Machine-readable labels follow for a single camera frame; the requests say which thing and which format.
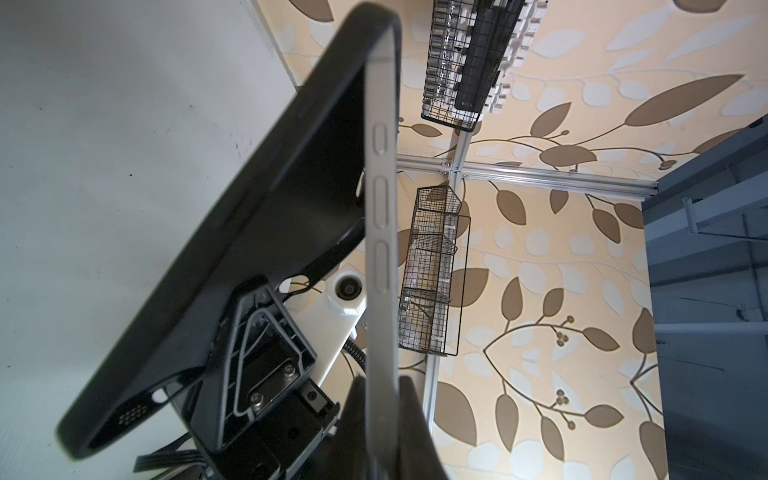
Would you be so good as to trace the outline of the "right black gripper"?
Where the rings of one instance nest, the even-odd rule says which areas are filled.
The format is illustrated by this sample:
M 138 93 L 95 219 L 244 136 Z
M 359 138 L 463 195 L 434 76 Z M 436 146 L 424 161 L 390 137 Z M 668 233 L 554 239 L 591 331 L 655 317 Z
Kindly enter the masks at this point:
M 243 286 L 220 323 L 190 417 L 218 452 L 203 453 L 215 479 L 297 478 L 338 421 L 340 404 L 316 384 L 298 388 L 317 353 L 282 299 L 267 283 Z

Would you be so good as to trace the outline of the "black phone case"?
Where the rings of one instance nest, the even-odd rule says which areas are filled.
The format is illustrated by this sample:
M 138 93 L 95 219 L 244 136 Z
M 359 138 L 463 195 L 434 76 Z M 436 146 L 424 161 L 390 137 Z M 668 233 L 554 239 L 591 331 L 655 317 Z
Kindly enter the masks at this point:
M 154 415 L 159 389 L 218 435 L 222 352 L 238 301 L 296 275 L 311 282 L 364 237 L 360 178 L 398 117 L 401 22 L 356 5 L 296 97 L 212 207 L 61 419 L 73 459 L 95 455 Z

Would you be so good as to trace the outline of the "black phone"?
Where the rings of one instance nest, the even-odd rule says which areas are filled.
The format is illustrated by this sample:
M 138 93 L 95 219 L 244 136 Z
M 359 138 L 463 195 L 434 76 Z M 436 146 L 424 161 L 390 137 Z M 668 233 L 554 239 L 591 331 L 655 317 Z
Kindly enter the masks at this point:
M 394 29 L 373 44 L 364 68 L 366 447 L 368 477 L 398 470 L 397 187 L 398 80 Z

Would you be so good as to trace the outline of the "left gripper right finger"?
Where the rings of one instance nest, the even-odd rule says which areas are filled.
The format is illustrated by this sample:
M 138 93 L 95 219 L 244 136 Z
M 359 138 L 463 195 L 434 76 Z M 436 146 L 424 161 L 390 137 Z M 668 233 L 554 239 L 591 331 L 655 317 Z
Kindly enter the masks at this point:
M 409 376 L 399 378 L 398 435 L 399 479 L 447 479 Z

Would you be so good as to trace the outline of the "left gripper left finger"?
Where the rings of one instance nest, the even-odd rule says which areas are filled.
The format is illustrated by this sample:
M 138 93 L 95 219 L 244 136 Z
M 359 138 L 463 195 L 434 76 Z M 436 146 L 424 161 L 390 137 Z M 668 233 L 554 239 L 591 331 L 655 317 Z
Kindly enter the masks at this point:
M 366 379 L 357 376 L 350 387 L 336 433 L 319 457 L 314 479 L 367 479 L 365 425 Z

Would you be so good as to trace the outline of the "grey metal cabinet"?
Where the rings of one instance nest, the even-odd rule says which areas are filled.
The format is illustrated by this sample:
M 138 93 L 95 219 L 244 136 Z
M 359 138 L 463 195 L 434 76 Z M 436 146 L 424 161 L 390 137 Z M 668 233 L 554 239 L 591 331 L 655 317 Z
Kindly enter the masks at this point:
M 767 475 L 767 121 L 643 205 L 671 475 Z

